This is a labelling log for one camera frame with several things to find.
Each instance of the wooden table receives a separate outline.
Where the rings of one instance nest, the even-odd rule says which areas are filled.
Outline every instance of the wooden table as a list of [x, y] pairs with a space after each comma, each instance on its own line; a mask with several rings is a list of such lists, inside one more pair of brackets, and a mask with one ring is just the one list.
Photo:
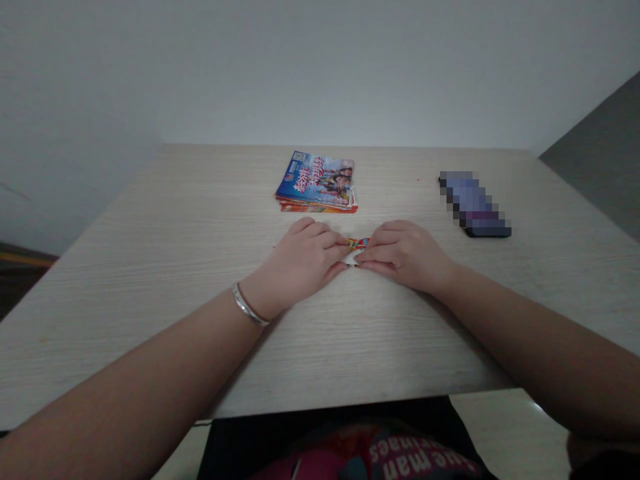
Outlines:
[[[640, 353], [638, 244], [526, 152], [166, 145], [0, 324], [0, 429], [256, 268], [302, 216], [272, 198], [294, 148], [355, 160], [360, 210], [316, 219], [346, 236], [410, 219], [460, 262]], [[440, 170], [478, 171], [513, 236], [468, 238]], [[442, 306], [351, 269], [264, 336], [216, 415], [508, 385]]]

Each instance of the colorful booklet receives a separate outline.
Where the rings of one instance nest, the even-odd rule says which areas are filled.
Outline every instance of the colorful booklet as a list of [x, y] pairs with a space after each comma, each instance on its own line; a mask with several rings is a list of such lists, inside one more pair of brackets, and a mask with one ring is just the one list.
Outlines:
[[296, 151], [275, 197], [280, 200], [283, 211], [304, 211], [302, 207], [306, 206], [352, 213], [357, 205], [353, 160]]

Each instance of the smartphone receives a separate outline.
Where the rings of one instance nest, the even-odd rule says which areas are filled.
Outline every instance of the smartphone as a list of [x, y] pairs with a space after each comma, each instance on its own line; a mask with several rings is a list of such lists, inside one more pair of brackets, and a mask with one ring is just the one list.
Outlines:
[[470, 237], [510, 237], [511, 222], [473, 177], [473, 172], [440, 172], [440, 194], [453, 206], [453, 218], [459, 220], [460, 227]]

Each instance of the hand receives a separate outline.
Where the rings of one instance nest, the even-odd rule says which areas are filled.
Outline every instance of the hand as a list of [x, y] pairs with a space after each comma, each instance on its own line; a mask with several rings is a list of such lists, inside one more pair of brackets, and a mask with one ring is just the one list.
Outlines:
[[431, 234], [407, 220], [380, 225], [366, 250], [355, 260], [360, 262], [360, 268], [435, 296], [452, 282], [457, 270], [457, 264]]
[[348, 266], [347, 240], [326, 223], [295, 222], [258, 270], [240, 282], [240, 292], [264, 319], [274, 318], [312, 296]]

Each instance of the white wall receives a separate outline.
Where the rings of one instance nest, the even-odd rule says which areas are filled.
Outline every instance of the white wall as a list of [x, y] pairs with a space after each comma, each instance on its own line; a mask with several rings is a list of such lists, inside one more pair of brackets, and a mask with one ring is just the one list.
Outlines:
[[539, 154], [640, 69], [636, 0], [2, 9], [0, 239], [52, 253], [163, 141]]

